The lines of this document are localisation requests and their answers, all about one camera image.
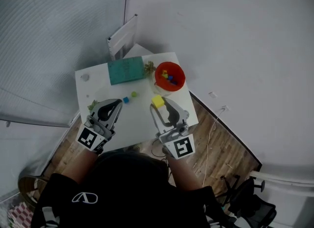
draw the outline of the table top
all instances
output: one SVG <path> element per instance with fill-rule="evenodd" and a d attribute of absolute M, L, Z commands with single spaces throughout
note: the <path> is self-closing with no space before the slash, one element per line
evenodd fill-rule
<path fill-rule="evenodd" d="M 144 64 L 152 61 L 156 67 L 165 61 L 179 64 L 175 53 L 147 55 L 142 58 Z M 88 81 L 83 81 L 80 78 L 83 74 L 89 75 Z M 130 146 L 156 137 L 158 129 L 155 127 L 150 113 L 150 104 L 156 94 L 153 93 L 148 79 L 111 85 L 107 63 L 76 71 L 75 79 L 82 123 L 85 123 L 86 117 L 89 115 L 87 106 L 91 105 L 93 100 L 103 101 L 106 99 L 123 99 L 124 97 L 130 99 L 128 104 L 123 103 L 119 118 L 114 125 L 116 134 L 111 141 L 106 143 L 104 151 Z M 133 91 L 138 93 L 135 98 L 131 97 Z M 186 83 L 179 91 L 173 92 L 167 98 L 175 101 L 189 112 L 187 119 L 189 126 L 198 123 Z"/>

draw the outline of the teal box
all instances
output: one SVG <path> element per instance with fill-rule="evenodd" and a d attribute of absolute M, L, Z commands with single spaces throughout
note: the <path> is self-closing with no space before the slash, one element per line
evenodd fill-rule
<path fill-rule="evenodd" d="M 108 62 L 111 85 L 145 78 L 142 57 L 130 57 Z"/>

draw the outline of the yellow block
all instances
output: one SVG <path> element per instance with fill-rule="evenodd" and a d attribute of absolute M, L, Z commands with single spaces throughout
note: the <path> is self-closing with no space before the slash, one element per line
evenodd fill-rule
<path fill-rule="evenodd" d="M 156 108 L 160 108 L 160 107 L 162 107 L 163 105 L 165 105 L 165 102 L 164 102 L 163 98 L 162 98 L 160 95 L 155 96 L 155 97 L 152 99 L 152 103 L 154 104 L 154 106 L 155 106 Z"/>

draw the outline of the white chair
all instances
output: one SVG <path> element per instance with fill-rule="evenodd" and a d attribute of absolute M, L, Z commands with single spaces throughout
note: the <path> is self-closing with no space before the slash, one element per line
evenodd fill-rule
<path fill-rule="evenodd" d="M 127 52 L 124 58 L 153 54 L 144 47 L 135 43 L 136 24 L 137 14 L 135 14 L 125 25 L 123 25 L 116 33 L 107 39 L 111 60 L 116 60 L 117 53 L 120 54 L 118 58 L 122 58 L 123 50 L 124 52 Z"/>

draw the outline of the red bowl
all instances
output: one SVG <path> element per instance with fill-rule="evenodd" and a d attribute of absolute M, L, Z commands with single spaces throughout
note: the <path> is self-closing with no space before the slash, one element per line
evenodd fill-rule
<path fill-rule="evenodd" d="M 168 75 L 173 76 L 173 81 L 177 82 L 176 85 L 172 84 L 162 75 L 163 70 L 166 70 Z M 175 92 L 180 90 L 184 85 L 185 74 L 179 65 L 173 62 L 163 62 L 156 68 L 155 79 L 156 85 L 158 85 L 162 89 L 170 92 Z"/>

